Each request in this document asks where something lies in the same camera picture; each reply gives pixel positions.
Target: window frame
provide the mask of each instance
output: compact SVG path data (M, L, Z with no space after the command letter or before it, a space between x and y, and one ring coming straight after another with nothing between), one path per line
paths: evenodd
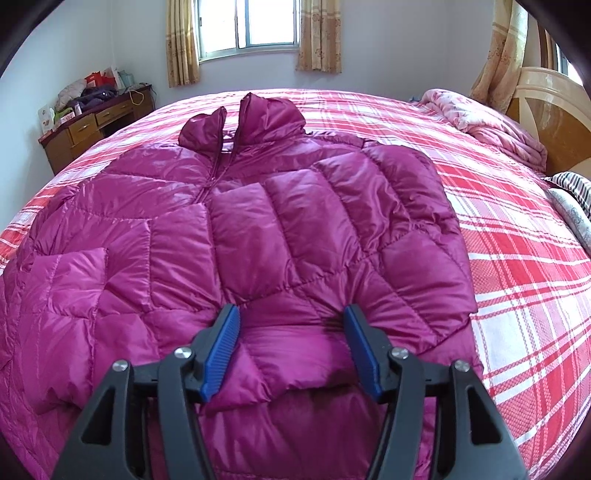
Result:
M225 50L216 50L211 53L205 53L203 49L203 36L201 31L202 18L200 15L202 0L194 0L196 9L196 27L197 27L197 43L199 47L199 62L208 60L223 59L226 57L251 55L254 53L272 53L272 52L286 52L296 51L300 48L300 5L301 0L293 0L294 4L294 41L293 43L269 43L269 44L251 44L250 25L249 25L249 0L244 0L245 3L245 29L246 29L246 46L240 47L238 38L238 0L234 0L234 35L235 47L226 48Z
M566 55L564 55L560 46L541 25L538 25L538 29L540 32L540 66L562 73L580 85L580 83L569 75L570 68L572 67L574 69L574 66L569 62Z

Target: striped pillow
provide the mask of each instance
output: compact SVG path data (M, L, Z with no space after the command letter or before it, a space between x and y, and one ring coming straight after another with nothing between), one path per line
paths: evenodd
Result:
M591 180L573 171L557 173L546 180L569 192L577 200L587 218L591 220Z

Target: wooden headboard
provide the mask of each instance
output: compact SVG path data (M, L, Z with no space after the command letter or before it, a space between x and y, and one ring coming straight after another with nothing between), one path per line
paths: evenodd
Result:
M525 67L507 115L548 149L548 175L572 170L591 179L591 100L578 83Z

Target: desk drawer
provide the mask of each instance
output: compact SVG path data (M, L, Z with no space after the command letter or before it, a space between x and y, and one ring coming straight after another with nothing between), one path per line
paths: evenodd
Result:
M103 140L103 134L101 132L99 132L98 130L96 132L94 132L92 135L88 136L87 138L85 138L82 142L78 143L77 145L74 145L71 149L70 152L72 153L72 158L75 160L78 157L80 157L80 155L82 155L86 150L88 150L90 147L92 147L95 143L100 142L101 140Z
M86 115L83 119L78 120L75 124L71 124L68 128L72 136L72 143L74 145L80 143L84 139L91 136L98 131L96 119L94 115Z
M111 123L113 120L117 120L122 116L127 115L133 111L133 107L131 105L131 100L127 100L123 103L118 103L111 108L103 110L96 114L96 123L99 127Z

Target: white wall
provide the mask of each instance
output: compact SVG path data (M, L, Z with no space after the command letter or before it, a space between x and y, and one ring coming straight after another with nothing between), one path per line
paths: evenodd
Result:
M495 1L446 2L450 34L444 88L468 95L488 58Z
M343 73L296 72L295 53L202 63L202 80L168 87L165 0L65 0L0 78L0 229L52 177L37 110L114 58L149 82L157 106L206 93L273 87L340 89L402 100L432 87L469 93L488 54L494 0L342 0Z
M408 100L446 82L450 1L342 0L340 75L296 72L295 53L254 54L203 62L200 83L170 89L165 1L113 0L115 60L136 82L154 85L158 106L206 93L274 87L354 90ZM490 35L485 37L488 44Z
M53 173L37 111L69 83L112 62L110 0L65 0L0 77L0 231Z

